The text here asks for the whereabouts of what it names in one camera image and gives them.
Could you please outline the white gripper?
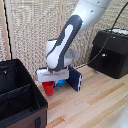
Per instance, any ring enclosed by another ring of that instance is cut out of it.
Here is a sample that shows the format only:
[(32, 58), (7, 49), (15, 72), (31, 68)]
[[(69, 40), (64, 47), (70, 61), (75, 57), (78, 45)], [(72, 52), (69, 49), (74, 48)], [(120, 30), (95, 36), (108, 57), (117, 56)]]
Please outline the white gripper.
[(56, 71), (50, 72), (47, 68), (43, 68), (43, 69), (38, 69), (36, 73), (37, 73), (37, 79), (40, 83), (63, 80), (63, 79), (69, 78), (68, 69), (62, 69), (58, 72)]

